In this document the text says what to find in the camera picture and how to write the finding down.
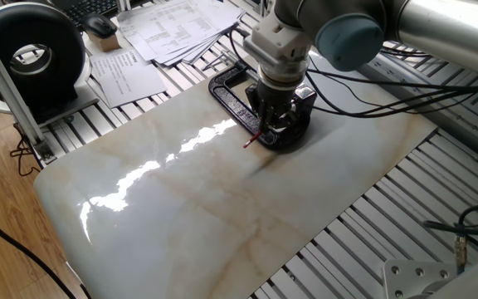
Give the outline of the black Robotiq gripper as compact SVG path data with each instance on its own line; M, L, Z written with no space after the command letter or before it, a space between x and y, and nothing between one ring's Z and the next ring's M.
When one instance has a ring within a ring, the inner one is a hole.
M274 116L274 130L283 131L296 127L300 122L300 114L290 110L294 89L279 90L258 81L256 95L260 104L256 108L260 121L259 131L267 133L272 127Z

